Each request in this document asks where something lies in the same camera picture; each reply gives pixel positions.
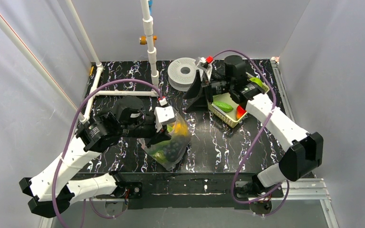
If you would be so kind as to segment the dark toy grape bunch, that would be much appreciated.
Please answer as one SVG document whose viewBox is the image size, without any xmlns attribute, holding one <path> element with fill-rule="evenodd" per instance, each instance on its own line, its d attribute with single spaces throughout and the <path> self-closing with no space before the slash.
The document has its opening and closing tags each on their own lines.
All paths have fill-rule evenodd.
<svg viewBox="0 0 365 228">
<path fill-rule="evenodd" d="M 174 162 L 180 157 L 182 149 L 183 144 L 181 142 L 173 142 L 163 148 L 163 155 L 168 162 Z"/>
</svg>

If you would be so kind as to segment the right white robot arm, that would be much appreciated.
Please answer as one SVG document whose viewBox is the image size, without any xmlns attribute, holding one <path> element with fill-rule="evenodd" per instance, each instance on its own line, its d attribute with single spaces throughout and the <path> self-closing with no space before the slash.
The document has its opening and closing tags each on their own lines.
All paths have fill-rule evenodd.
<svg viewBox="0 0 365 228">
<path fill-rule="evenodd" d="M 228 93 L 232 101 L 247 113 L 263 122 L 285 151 L 283 158 L 252 177 L 254 190 L 265 190 L 285 180 L 297 181 L 322 163 L 323 137 L 309 133 L 288 118 L 267 95 L 260 79 L 249 77 L 244 60 L 237 55 L 224 59 L 225 73 L 212 74 L 213 58 L 199 58 L 195 65 L 199 71 L 184 94 L 185 100 L 192 99 L 186 112 L 205 112 L 215 103 L 213 97 Z"/>
</svg>

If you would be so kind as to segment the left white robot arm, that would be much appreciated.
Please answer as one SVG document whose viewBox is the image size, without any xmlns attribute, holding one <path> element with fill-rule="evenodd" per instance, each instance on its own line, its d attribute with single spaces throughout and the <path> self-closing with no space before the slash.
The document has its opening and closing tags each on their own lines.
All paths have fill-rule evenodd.
<svg viewBox="0 0 365 228">
<path fill-rule="evenodd" d="M 143 139 L 146 147 L 169 141 L 167 126 L 175 120 L 175 111 L 165 99 L 152 111 L 145 111 L 136 96 L 118 99 L 113 109 L 91 117 L 72 133 L 64 151 L 47 168 L 19 182 L 22 192 L 31 197 L 31 213 L 52 218 L 77 201 L 100 195 L 138 198 L 141 185 L 124 180 L 116 171 L 84 180 L 73 177 L 122 137 Z"/>
</svg>

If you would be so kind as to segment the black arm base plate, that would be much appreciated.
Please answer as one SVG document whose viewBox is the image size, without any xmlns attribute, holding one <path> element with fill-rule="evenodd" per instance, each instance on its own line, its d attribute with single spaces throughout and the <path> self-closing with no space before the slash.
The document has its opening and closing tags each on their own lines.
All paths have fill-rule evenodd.
<svg viewBox="0 0 365 228">
<path fill-rule="evenodd" d="M 233 173 L 114 172 L 129 188 L 129 209 L 250 209 L 231 197 Z"/>
</svg>

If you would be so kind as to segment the yellow toy lemon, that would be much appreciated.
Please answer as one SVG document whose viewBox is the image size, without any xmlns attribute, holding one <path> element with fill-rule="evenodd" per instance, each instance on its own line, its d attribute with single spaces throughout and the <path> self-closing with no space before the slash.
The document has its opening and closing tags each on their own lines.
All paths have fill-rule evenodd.
<svg viewBox="0 0 365 228">
<path fill-rule="evenodd" d="M 175 135 L 187 136 L 189 134 L 189 128 L 185 123 L 176 123 L 173 127 L 173 133 Z"/>
</svg>

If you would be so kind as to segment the clear pink zip top bag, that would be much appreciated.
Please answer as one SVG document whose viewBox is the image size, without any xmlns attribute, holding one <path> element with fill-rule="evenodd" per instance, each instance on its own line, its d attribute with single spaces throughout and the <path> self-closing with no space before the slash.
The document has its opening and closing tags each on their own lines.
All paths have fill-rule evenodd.
<svg viewBox="0 0 365 228">
<path fill-rule="evenodd" d="M 141 148 L 150 155 L 156 162 L 161 164 L 167 171 L 175 168 L 184 156 L 187 146 L 191 141 L 192 134 L 185 119 L 174 109 L 176 121 L 167 125 L 167 132 L 171 136 L 168 141 L 147 147 L 146 139 L 138 139 Z"/>
</svg>

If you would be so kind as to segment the green toy cabbage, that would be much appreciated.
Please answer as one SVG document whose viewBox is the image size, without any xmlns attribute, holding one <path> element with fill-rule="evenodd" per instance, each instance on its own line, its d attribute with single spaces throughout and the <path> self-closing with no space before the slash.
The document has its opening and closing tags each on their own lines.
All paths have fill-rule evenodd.
<svg viewBox="0 0 365 228">
<path fill-rule="evenodd" d="M 158 142 L 155 145 L 152 145 L 152 147 L 150 148 L 149 154 L 155 158 L 156 160 L 160 160 L 160 161 L 165 161 L 166 158 L 163 155 L 163 148 L 170 144 L 170 139 L 171 139 L 171 135 L 170 132 L 173 131 L 173 126 L 172 125 L 167 125 L 167 129 L 162 131 L 160 134 L 160 139 L 162 139 L 161 142 Z"/>
</svg>

